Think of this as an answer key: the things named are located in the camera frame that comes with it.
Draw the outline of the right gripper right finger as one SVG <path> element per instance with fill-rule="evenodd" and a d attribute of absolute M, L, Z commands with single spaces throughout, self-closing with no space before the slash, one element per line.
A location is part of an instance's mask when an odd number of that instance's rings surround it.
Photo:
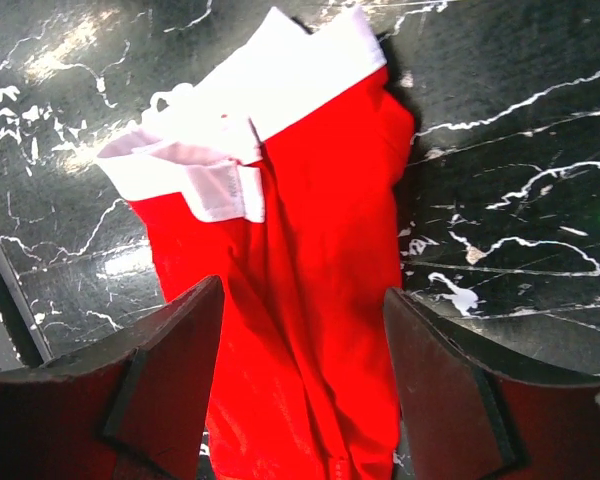
<path fill-rule="evenodd" d="M 383 317 L 418 479 L 600 479 L 600 376 L 511 350 L 390 288 Z"/>

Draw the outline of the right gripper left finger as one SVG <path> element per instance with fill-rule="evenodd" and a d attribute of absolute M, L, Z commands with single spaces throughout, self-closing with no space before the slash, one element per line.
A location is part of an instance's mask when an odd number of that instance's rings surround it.
<path fill-rule="evenodd" d="M 170 304 L 37 368 L 0 372 L 0 479 L 193 479 L 224 291 Z"/>

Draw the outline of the red underwear white trim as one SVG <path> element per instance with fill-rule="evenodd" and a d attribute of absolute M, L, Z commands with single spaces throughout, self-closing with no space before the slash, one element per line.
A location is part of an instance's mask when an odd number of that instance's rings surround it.
<path fill-rule="evenodd" d="M 220 277 L 206 418 L 220 479 L 388 479 L 400 407 L 384 331 L 394 185 L 414 119 L 359 6 L 280 10 L 197 85 L 156 94 L 97 162 L 145 224 L 166 301 Z"/>

